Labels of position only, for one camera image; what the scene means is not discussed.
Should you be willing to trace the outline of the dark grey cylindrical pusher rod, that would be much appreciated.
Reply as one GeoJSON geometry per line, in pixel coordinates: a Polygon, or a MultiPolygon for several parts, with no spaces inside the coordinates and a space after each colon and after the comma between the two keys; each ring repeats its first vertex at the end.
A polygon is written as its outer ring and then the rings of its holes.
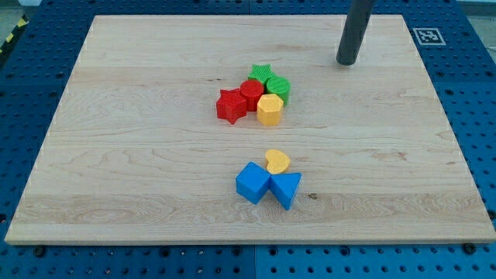
{"type": "Polygon", "coordinates": [[[350,66],[357,61],[375,3],[376,0],[352,0],[336,54],[339,64],[350,66]]]}

